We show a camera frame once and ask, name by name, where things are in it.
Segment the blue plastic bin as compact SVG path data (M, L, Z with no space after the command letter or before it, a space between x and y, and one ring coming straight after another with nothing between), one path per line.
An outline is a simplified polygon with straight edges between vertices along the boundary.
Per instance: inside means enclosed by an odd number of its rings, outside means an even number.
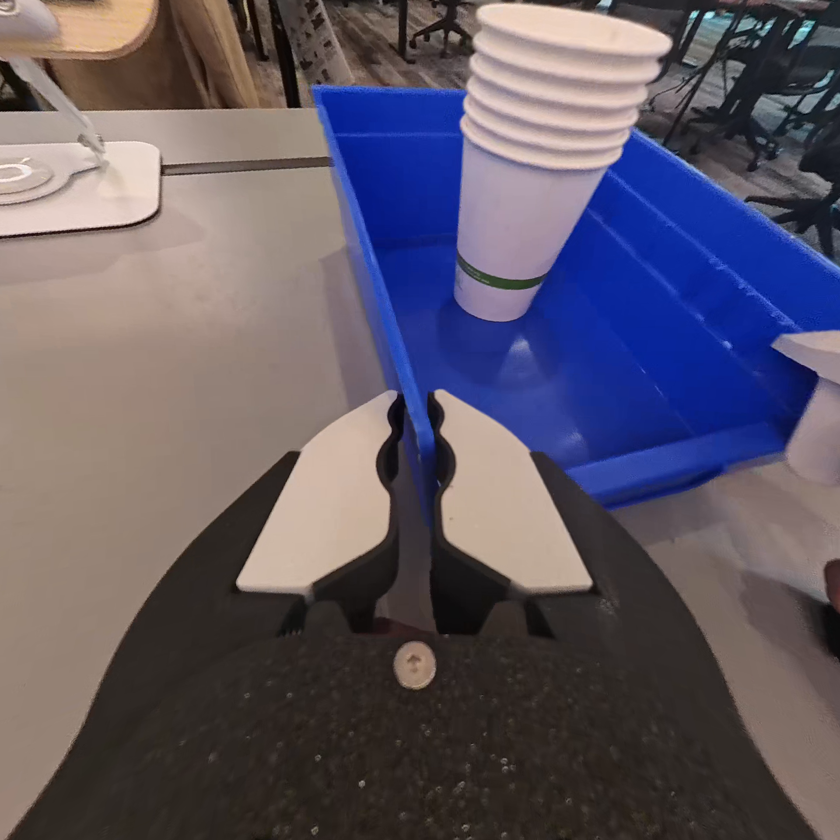
M454 300L464 93L319 87L350 263L431 516L444 389L613 509L779 454L815 375L771 348L838 329L838 267L635 131L528 313Z

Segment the white printed poster panel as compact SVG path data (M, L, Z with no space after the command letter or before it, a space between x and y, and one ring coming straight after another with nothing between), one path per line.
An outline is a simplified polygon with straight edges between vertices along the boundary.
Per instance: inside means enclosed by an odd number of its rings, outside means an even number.
M348 87L354 77L323 1L286 2L292 53L310 87Z

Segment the instruction sheet on tablet stand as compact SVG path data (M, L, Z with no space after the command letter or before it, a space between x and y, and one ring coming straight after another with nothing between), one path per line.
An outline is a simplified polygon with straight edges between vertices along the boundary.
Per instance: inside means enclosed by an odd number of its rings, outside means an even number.
M2 239L126 228L158 213L158 148L105 141L39 63L124 57L148 38L158 10L153 1L2 2L2 61L72 129L57 142L2 132Z

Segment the cluster of white cups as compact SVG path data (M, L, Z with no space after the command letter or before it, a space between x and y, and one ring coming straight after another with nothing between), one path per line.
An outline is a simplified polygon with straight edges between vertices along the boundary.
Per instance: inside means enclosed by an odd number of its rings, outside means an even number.
M464 114L455 300L511 322L531 307L673 43L622 17L533 3L476 12Z

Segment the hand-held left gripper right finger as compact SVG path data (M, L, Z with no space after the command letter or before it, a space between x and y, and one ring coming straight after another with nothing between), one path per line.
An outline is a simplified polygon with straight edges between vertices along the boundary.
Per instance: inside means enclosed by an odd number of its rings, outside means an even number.
M437 631L473 635L498 604L593 593L531 450L444 389L428 394L427 413L437 482L429 572Z

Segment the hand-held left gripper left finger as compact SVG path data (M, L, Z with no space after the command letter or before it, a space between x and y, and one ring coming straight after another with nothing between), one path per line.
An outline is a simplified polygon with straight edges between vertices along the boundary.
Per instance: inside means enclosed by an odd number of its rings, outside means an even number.
M401 395L385 391L291 452L290 473L235 587L288 595L306 608L335 603L367 634L396 581Z

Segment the black office chair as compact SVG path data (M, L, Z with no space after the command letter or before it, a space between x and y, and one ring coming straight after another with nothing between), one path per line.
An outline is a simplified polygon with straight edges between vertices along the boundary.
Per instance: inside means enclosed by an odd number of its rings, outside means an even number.
M471 1L431 1L430 4L434 8L443 8L443 16L412 34L407 40L408 48L416 49L419 39L427 43L430 41L432 35L440 34L442 36L442 48L440 51L442 58L446 58L449 55L449 40L452 35L457 36L458 46L460 48L471 49L473 36L459 23L459 10L462 7L472 7L475 3Z

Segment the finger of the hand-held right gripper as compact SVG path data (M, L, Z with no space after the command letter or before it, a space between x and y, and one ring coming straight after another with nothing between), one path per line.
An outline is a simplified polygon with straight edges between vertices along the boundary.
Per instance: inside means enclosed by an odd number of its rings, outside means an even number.
M812 396L785 448L791 470L821 485L839 484L839 332L785 333L772 347L816 374Z

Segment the beige hanging coat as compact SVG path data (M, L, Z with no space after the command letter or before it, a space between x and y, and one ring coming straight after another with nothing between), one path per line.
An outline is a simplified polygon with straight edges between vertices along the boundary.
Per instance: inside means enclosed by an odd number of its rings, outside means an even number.
M228 2L160 1L148 38L126 56L48 60L81 110L258 109Z

